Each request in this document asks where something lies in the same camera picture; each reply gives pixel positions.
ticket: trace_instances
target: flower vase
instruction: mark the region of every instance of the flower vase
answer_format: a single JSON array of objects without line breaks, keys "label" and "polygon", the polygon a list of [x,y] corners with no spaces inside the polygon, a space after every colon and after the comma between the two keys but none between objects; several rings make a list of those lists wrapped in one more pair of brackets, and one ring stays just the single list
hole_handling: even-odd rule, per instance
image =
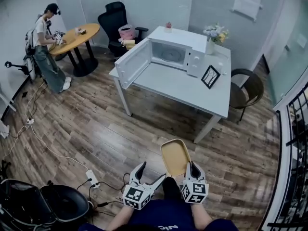
[{"label": "flower vase", "polygon": [[214,53],[214,48],[215,48],[215,43],[213,40],[210,38],[209,41],[206,44],[206,54],[211,55]]},{"label": "flower vase", "polygon": [[172,28],[171,27],[165,27],[165,32],[166,33],[171,33],[172,32]]}]

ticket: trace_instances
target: wooden floor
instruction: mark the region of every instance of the wooden floor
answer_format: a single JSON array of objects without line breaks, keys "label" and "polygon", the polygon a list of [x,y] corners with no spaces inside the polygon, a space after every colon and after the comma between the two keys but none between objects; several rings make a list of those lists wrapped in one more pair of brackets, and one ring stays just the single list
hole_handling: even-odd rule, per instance
[{"label": "wooden floor", "polygon": [[[122,186],[123,174],[143,161],[147,161],[143,182],[152,182],[165,173],[160,145],[181,138],[192,160],[206,173],[209,195],[205,207],[209,214],[213,218],[231,219],[241,231],[257,230],[272,194],[279,157],[278,118],[271,110],[267,93],[259,103],[246,109],[239,124],[236,121],[241,111],[230,108],[228,119],[220,120],[196,145],[192,140],[210,115],[130,87],[128,101],[134,115],[127,116],[108,76],[114,67],[112,56],[101,48],[94,48],[93,52],[99,67],[92,74],[73,77],[71,88],[61,94],[53,94],[47,88],[36,101],[36,134],[56,153],[75,158],[92,169],[99,180],[118,188]],[[58,64],[72,76],[68,57]],[[256,73],[265,81],[264,72],[259,64]],[[16,98],[18,111],[10,111],[5,117],[12,135],[24,124],[26,105],[41,82],[38,78],[34,85],[28,83]],[[14,142],[12,137],[0,139],[1,157]],[[39,187],[48,180],[77,187],[87,179],[83,166],[55,156],[31,128],[22,133],[6,159],[12,163],[11,177]],[[86,183],[80,188],[86,196],[89,186]],[[95,203],[102,203],[121,197],[121,193],[101,184],[99,189],[91,190],[91,197]],[[155,197],[162,197],[161,188]],[[121,204],[115,204],[100,211],[116,214],[120,207]],[[111,218],[98,213],[94,224],[105,228]]]}]

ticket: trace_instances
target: pink container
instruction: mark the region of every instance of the pink container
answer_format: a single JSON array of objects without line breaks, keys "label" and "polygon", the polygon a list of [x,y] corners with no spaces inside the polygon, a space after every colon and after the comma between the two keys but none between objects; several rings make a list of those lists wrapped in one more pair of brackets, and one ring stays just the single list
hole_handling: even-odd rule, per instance
[{"label": "pink container", "polygon": [[135,29],[132,25],[125,25],[119,28],[119,34],[122,39],[134,39]]}]

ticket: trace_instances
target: chair backrest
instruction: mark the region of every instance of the chair backrest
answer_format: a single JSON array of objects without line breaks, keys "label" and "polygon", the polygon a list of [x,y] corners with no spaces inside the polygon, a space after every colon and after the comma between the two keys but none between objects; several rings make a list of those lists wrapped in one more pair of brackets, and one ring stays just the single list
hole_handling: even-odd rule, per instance
[{"label": "chair backrest", "polygon": [[121,2],[112,2],[106,5],[106,12],[98,18],[98,22],[105,30],[109,41],[118,42],[118,29],[127,24],[125,6]]},{"label": "chair backrest", "polygon": [[263,96],[264,86],[262,80],[258,75],[254,74],[252,71],[244,68],[238,68],[231,71],[231,77],[235,75],[246,75],[249,76],[248,80],[243,84],[248,93],[249,100],[247,101],[247,106],[257,103]]}]

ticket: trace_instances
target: metal railing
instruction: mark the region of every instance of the metal railing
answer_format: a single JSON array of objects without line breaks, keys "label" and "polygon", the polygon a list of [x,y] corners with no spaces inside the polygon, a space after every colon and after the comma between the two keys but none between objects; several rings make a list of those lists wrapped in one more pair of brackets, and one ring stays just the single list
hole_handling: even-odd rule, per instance
[{"label": "metal railing", "polygon": [[284,193],[279,215],[275,222],[268,223],[270,231],[308,231],[308,99],[306,86],[287,106],[290,138],[286,143],[292,152],[289,169],[289,186]]}]

